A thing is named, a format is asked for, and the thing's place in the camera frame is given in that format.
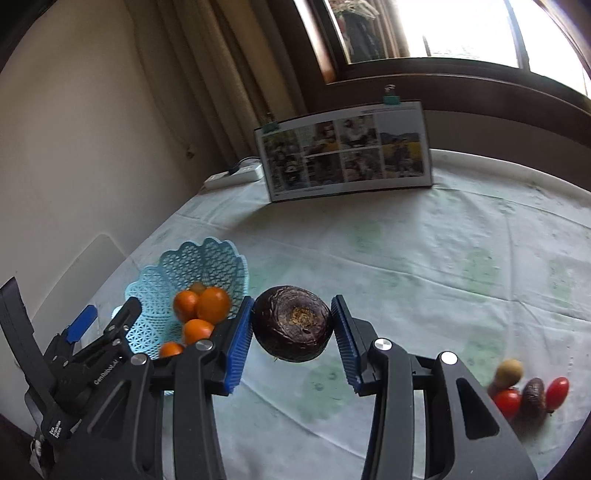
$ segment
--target table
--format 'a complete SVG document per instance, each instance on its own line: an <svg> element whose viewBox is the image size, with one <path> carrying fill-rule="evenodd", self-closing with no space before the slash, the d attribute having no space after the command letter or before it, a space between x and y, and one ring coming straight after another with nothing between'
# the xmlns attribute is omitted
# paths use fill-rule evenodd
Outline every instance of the table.
<svg viewBox="0 0 591 480"><path fill-rule="evenodd" d="M86 341L162 252L186 240L230 239L246 256L252 297L281 284L326 303L343 294L379 335L417 355L457 352L483 384L504 358L524 363L520 387L532 377L548 384L567 376L565 405L539 431L519 433L542 478L591 409L591 194L516 164L431 154L432 189L270 204L261 180L195 196L96 293L99 322ZM253 339L242 383L215 398L228 478L360 478L373 406L347 385L334 338L303 364L274 361ZM168 398L168 476L170 415Z"/></svg>

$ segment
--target binder clip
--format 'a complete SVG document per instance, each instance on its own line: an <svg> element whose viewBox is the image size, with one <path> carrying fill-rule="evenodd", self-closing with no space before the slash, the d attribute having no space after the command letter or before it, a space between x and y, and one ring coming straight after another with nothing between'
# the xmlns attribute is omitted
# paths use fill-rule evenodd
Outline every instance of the binder clip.
<svg viewBox="0 0 591 480"><path fill-rule="evenodd" d="M275 116L272 113L267 114L267 120L268 123L261 127L264 134L279 130L279 122L275 120Z"/></svg>
<svg viewBox="0 0 591 480"><path fill-rule="evenodd" d="M386 85L384 88L384 104L400 105L400 97L398 95L394 95L394 85Z"/></svg>

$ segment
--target beet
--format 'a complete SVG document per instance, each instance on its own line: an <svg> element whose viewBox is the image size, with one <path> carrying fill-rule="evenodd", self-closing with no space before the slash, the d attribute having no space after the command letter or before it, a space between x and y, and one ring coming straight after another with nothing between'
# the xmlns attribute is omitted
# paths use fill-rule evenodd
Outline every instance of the beet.
<svg viewBox="0 0 591 480"><path fill-rule="evenodd" d="M320 297L292 286L263 292L252 308L251 322L261 346L288 362L306 362L320 355L335 325Z"/></svg>

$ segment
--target fruit basket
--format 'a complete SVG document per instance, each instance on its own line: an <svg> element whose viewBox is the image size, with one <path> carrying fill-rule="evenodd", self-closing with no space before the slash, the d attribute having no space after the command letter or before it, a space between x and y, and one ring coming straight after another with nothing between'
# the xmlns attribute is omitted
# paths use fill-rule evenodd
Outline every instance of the fruit basket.
<svg viewBox="0 0 591 480"><path fill-rule="evenodd" d="M173 298L196 281L223 288L232 299L232 317L248 292L246 258L231 241L207 237L202 245L185 242L163 253L158 265L143 268L125 289L125 300L137 297L142 304L142 314L126 336L134 353L158 358L162 343L181 341L182 324L173 313Z"/></svg>

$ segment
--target photo print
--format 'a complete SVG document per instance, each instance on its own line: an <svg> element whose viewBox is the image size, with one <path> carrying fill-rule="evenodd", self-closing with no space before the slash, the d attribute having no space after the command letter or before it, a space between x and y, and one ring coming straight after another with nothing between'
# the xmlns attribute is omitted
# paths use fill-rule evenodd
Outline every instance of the photo print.
<svg viewBox="0 0 591 480"><path fill-rule="evenodd" d="M392 112L376 115L388 179L421 177L425 174L420 126L416 114Z"/></svg>
<svg viewBox="0 0 591 480"><path fill-rule="evenodd" d="M332 121L300 127L297 129L297 137L306 157L339 149L335 124Z"/></svg>
<svg viewBox="0 0 591 480"><path fill-rule="evenodd" d="M336 121L341 149L375 147L378 137L373 115L354 116Z"/></svg>
<svg viewBox="0 0 591 480"><path fill-rule="evenodd" d="M353 152L341 152L340 157L345 169L345 181L363 181L383 179L379 149L370 148Z"/></svg>
<svg viewBox="0 0 591 480"><path fill-rule="evenodd" d="M288 130L263 137L275 192L309 186L295 134L293 130Z"/></svg>
<svg viewBox="0 0 591 480"><path fill-rule="evenodd" d="M362 105L255 130L272 202L433 184L421 102Z"/></svg>
<svg viewBox="0 0 591 480"><path fill-rule="evenodd" d="M343 183L343 170L338 153L308 157L306 169L311 187Z"/></svg>

